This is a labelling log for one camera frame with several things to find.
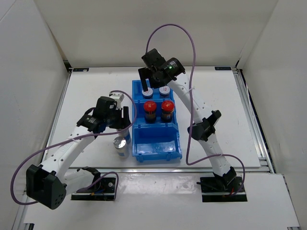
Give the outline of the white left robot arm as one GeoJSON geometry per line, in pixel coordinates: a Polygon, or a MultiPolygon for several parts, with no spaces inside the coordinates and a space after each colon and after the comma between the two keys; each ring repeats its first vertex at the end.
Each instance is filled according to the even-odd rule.
{"type": "Polygon", "coordinates": [[[101,173],[82,167],[67,174],[67,170],[83,150],[108,127],[127,130],[130,125],[129,108],[122,106],[124,94],[112,92],[98,98],[96,106],[88,109],[77,122],[68,139],[40,165],[26,171],[26,194],[36,202],[54,210],[64,198],[75,192],[95,193],[102,189],[101,173]]]}

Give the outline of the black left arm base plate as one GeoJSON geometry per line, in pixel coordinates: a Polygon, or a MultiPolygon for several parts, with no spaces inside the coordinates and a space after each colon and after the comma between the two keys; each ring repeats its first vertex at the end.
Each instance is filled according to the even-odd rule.
{"type": "Polygon", "coordinates": [[[81,189],[80,192],[75,192],[71,195],[72,201],[115,201],[117,196],[119,175],[116,172],[107,172],[103,175],[94,168],[83,167],[85,172],[93,175],[94,185],[89,189],[81,189]]]}

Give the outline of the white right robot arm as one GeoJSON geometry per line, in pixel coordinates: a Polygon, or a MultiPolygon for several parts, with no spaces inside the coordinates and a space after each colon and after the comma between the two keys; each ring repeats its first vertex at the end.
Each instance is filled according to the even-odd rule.
{"type": "Polygon", "coordinates": [[[142,89],[168,86],[189,110],[192,125],[188,127],[189,138],[200,143],[209,157],[215,177],[215,185],[220,191],[227,191],[233,185],[236,172],[223,156],[215,134],[215,125],[221,117],[219,110],[212,110],[191,85],[191,76],[176,58],[165,60],[152,49],[142,56],[145,67],[138,70],[142,89]]]}

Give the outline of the silver-lid pepper jar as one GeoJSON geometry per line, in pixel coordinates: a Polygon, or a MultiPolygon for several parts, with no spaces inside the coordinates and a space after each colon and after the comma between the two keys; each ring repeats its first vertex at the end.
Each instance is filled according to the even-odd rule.
{"type": "Polygon", "coordinates": [[[117,129],[118,136],[123,137],[126,140],[126,143],[129,144],[131,142],[131,136],[129,129],[123,130],[123,129],[117,129]]]}
{"type": "Polygon", "coordinates": [[[113,140],[113,146],[118,156],[127,158],[129,156],[128,144],[124,137],[116,137],[113,140]]]}

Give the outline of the red-lid sauce jar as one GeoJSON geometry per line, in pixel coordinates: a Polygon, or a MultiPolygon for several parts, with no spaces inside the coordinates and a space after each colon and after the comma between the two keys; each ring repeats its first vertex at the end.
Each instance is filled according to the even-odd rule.
{"type": "Polygon", "coordinates": [[[165,122],[170,122],[173,117],[175,104],[171,100],[166,100],[161,104],[161,119],[165,122]]]}
{"type": "Polygon", "coordinates": [[[156,121],[156,102],[146,101],[143,105],[143,109],[145,111],[145,120],[149,123],[154,123],[156,121]]]}

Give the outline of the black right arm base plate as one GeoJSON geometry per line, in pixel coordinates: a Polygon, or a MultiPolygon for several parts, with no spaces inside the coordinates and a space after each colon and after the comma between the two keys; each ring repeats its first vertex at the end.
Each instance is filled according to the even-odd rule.
{"type": "Polygon", "coordinates": [[[201,187],[203,203],[248,201],[241,176],[237,176],[227,186],[218,184],[215,177],[201,177],[196,184],[201,187]]]}

